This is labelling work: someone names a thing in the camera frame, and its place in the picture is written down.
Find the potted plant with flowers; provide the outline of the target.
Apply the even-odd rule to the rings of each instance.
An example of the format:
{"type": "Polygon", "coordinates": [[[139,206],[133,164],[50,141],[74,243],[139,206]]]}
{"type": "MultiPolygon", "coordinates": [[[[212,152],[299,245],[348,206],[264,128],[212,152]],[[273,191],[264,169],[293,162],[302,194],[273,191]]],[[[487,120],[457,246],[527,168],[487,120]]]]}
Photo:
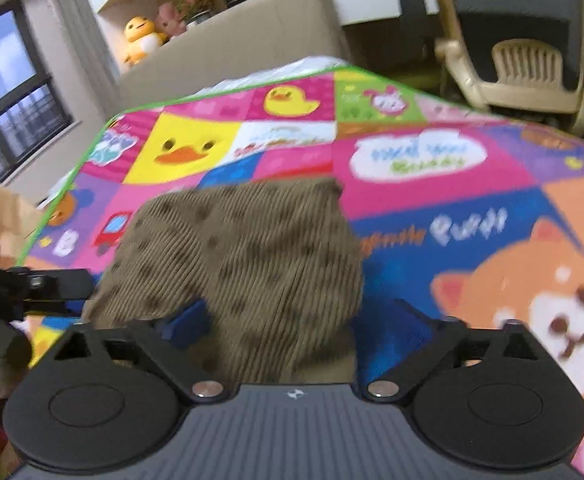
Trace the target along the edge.
{"type": "Polygon", "coordinates": [[[214,0],[175,0],[180,21],[185,27],[199,25],[214,15],[214,0]]]}

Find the brown paper bag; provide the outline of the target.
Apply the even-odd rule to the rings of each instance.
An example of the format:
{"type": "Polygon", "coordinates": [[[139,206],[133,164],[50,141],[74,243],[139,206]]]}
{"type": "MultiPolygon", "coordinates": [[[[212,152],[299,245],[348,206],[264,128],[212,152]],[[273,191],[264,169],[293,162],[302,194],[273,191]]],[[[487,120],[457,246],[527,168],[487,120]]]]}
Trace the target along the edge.
{"type": "Polygon", "coordinates": [[[18,261],[40,220],[40,210],[0,185],[0,268],[18,261]]]}

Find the beige upholstered headboard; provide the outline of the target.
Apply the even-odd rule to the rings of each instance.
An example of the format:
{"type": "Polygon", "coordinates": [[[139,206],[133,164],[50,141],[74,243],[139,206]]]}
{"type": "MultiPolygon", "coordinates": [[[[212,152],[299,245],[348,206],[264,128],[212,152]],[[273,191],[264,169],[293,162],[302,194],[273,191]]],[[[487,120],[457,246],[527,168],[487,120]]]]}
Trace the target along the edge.
{"type": "Polygon", "coordinates": [[[247,0],[129,68],[118,83],[118,103],[127,110],[176,100],[319,56],[351,60],[332,0],[247,0]]]}

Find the beige mesh office chair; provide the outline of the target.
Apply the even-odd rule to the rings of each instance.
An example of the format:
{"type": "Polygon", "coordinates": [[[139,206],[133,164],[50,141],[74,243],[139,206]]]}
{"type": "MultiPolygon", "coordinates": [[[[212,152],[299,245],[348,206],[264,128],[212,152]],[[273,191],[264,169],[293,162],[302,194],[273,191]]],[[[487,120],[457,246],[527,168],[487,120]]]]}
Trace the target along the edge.
{"type": "Polygon", "coordinates": [[[584,0],[399,2],[414,55],[434,53],[468,105],[584,136],[584,0]]]}

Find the dark framed window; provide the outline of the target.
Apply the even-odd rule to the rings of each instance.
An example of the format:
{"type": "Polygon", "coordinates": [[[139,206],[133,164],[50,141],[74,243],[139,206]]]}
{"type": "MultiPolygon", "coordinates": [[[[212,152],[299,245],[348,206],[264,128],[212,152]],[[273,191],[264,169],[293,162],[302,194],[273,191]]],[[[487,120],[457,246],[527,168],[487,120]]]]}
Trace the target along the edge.
{"type": "Polygon", "coordinates": [[[73,123],[22,0],[0,5],[0,182],[73,123]]]}

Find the grey curtain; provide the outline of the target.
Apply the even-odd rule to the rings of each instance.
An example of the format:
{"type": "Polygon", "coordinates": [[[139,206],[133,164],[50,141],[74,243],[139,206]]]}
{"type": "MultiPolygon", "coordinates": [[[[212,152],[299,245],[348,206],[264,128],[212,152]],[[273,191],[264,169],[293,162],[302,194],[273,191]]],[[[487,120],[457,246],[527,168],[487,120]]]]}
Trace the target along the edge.
{"type": "Polygon", "coordinates": [[[117,63],[88,0],[46,0],[104,117],[118,110],[117,63]]]}

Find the olive polka dot corduroy garment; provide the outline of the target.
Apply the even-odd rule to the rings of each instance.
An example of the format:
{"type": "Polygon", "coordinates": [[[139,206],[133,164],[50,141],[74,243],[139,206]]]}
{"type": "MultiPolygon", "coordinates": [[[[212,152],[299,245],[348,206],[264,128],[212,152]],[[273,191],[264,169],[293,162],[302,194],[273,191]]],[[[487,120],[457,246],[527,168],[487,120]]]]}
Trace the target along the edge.
{"type": "Polygon", "coordinates": [[[82,318],[113,328],[203,301],[211,331],[190,356],[223,382],[351,382],[363,273],[341,194],[331,178],[304,178],[152,198],[82,318]]]}

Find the yellow duck plush toy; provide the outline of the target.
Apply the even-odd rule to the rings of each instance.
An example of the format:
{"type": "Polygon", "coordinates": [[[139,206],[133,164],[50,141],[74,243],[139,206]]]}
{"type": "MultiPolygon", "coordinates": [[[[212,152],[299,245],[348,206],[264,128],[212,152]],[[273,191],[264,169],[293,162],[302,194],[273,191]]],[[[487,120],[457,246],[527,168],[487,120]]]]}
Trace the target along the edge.
{"type": "Polygon", "coordinates": [[[158,32],[155,24],[143,16],[135,16],[125,25],[124,36],[127,46],[123,62],[128,66],[135,66],[168,40],[164,32],[158,32]]]}

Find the pink plush toy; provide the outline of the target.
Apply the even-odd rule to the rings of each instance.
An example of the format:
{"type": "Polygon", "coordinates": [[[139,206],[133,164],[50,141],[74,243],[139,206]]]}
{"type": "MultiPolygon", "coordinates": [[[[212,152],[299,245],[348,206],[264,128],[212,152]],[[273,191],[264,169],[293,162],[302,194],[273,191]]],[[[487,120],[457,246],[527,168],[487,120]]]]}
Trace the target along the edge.
{"type": "Polygon", "coordinates": [[[180,36],[187,30],[181,15],[172,2],[163,3],[158,7],[155,25],[157,31],[162,32],[167,39],[180,36]]]}

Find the colourful cartoon play mat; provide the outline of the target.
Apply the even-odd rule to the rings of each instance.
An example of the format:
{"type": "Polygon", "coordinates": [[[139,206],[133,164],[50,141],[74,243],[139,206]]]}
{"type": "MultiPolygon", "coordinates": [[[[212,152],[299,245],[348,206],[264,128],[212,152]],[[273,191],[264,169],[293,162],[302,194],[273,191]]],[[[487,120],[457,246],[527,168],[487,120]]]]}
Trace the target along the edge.
{"type": "Polygon", "coordinates": [[[119,114],[27,259],[98,274],[155,196],[314,176],[341,185],[365,298],[477,327],[517,318],[584,396],[584,141],[359,68],[119,114]]]}

